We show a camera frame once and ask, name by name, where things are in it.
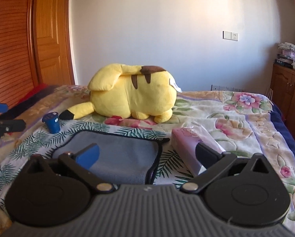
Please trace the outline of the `purple and grey towel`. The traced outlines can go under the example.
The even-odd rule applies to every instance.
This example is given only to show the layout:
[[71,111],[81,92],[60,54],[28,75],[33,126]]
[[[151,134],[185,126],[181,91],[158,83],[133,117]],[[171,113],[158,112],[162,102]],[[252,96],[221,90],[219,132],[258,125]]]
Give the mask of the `purple and grey towel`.
[[152,140],[118,134],[80,131],[67,143],[53,151],[55,159],[63,153],[77,153],[91,143],[100,149],[97,162],[90,171],[114,184],[152,185],[158,169],[163,144],[168,138]]

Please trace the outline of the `wooden slatted wardrobe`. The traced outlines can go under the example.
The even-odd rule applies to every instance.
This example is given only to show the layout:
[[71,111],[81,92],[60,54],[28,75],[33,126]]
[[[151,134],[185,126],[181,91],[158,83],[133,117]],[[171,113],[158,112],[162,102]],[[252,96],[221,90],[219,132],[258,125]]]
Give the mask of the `wooden slatted wardrobe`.
[[0,103],[9,108],[38,86],[32,7],[33,0],[0,0]]

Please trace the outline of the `purple tissue pack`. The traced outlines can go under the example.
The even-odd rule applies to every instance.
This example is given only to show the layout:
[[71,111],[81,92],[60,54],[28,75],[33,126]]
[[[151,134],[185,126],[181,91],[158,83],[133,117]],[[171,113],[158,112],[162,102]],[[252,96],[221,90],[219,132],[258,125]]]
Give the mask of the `purple tissue pack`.
[[196,146],[200,142],[218,153],[225,152],[203,126],[173,128],[171,130],[171,145],[194,177],[205,170],[196,158]]

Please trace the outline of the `palm leaf print cloth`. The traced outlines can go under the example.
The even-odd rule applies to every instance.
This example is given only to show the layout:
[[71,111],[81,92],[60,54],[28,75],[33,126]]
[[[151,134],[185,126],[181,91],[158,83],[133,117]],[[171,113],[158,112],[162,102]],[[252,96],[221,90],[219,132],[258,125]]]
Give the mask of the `palm leaf print cloth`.
[[34,155],[56,159],[64,153],[105,181],[115,184],[171,184],[192,178],[171,145],[171,132],[151,128],[69,121],[58,133],[45,127],[29,135],[0,163],[0,200]]

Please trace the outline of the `floral bed quilt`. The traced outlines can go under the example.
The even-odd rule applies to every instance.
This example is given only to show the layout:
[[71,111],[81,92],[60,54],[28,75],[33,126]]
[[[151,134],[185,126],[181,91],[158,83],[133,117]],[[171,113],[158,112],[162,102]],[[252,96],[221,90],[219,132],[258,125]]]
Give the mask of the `floral bed quilt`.
[[267,97],[233,91],[184,92],[177,97],[171,119],[163,124],[153,119],[106,118],[93,113],[77,121],[63,121],[61,130],[50,134],[42,123],[46,113],[60,113],[88,99],[86,87],[61,86],[45,89],[33,103],[24,101],[11,110],[10,117],[23,119],[26,129],[6,134],[0,140],[0,235],[11,224],[5,213],[7,189],[32,155],[51,157],[56,147],[81,130],[161,140],[169,137],[174,128],[185,127],[191,136],[199,126],[226,151],[241,157],[254,153],[267,157],[292,199],[284,225],[295,234],[295,141],[280,110]]

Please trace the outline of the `red and dark blanket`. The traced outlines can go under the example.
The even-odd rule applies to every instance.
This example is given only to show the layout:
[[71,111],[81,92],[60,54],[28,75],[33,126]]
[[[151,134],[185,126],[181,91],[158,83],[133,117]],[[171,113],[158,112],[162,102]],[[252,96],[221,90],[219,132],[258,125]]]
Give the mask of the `red and dark blanket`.
[[0,120],[12,120],[24,113],[26,110],[35,105],[42,98],[50,95],[58,85],[40,84],[29,91],[18,103],[7,112],[0,115]]

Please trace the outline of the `blue cylindrical cup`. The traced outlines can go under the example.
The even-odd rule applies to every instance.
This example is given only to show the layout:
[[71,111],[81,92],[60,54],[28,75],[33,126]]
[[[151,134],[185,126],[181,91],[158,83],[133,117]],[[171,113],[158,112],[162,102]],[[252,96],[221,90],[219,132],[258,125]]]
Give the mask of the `blue cylindrical cup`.
[[60,121],[59,114],[57,112],[50,112],[42,117],[42,122],[44,122],[50,132],[50,134],[55,134],[60,131]]

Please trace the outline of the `white power strip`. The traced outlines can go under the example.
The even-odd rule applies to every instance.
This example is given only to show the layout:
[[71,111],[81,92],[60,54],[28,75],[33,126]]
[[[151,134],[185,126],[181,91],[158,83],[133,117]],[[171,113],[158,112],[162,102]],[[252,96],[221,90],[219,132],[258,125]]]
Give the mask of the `white power strip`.
[[211,91],[234,91],[234,92],[243,92],[244,89],[235,88],[235,87],[226,87],[226,86],[211,85]]

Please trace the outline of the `yellow Pikachu plush toy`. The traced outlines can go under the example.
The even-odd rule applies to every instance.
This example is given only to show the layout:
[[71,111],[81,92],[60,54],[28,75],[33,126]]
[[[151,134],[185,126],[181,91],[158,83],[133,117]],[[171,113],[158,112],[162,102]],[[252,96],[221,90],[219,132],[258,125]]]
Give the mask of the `yellow Pikachu plush toy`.
[[90,100],[66,109],[60,119],[80,119],[96,112],[106,117],[139,120],[152,116],[160,124],[172,117],[177,93],[182,91],[162,67],[118,63],[101,68],[87,88]]

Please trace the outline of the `wooden low cabinet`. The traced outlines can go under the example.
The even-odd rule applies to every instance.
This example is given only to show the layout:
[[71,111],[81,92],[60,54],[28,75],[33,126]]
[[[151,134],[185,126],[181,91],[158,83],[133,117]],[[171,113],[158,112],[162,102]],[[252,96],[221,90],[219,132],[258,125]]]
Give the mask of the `wooden low cabinet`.
[[283,121],[295,140],[295,70],[274,64],[270,88],[272,101],[282,112]]

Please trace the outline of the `wooden door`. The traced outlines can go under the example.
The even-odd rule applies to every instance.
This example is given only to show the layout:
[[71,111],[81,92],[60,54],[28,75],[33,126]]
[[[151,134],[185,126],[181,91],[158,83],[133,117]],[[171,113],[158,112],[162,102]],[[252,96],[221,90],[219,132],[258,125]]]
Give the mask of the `wooden door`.
[[73,85],[69,0],[33,0],[33,40],[38,80],[48,85]]

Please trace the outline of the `stack of folded linens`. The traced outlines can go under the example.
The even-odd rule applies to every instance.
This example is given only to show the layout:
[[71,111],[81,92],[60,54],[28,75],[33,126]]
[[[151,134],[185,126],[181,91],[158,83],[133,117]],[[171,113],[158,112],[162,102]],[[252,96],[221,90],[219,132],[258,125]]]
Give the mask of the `stack of folded linens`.
[[295,45],[289,42],[279,43],[275,63],[292,69],[292,64],[295,63]]

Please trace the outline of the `white wall switch socket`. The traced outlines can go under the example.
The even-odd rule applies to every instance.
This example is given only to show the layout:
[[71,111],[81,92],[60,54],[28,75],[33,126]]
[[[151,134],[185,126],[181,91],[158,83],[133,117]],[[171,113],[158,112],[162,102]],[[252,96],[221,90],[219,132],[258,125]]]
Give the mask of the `white wall switch socket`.
[[223,39],[238,41],[238,33],[223,31]]

